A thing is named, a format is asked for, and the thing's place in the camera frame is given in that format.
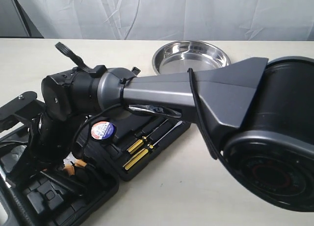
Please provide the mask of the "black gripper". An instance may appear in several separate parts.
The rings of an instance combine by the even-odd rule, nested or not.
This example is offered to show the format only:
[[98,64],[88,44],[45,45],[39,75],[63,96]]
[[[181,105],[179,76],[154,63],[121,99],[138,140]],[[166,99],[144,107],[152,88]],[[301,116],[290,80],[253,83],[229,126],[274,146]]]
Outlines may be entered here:
[[31,164],[50,167],[61,162],[71,152],[78,125],[78,116],[65,121],[53,119],[48,113],[37,117],[27,147]]

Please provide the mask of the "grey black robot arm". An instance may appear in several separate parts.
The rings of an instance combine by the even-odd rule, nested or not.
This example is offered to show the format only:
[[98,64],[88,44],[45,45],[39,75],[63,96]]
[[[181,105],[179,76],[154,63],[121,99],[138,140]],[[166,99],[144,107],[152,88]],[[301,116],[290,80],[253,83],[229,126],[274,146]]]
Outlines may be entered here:
[[128,111],[194,123],[214,159],[247,190],[277,207],[314,210],[314,61],[252,57],[214,70],[139,76],[139,69],[81,67],[41,83],[41,137],[73,118]]

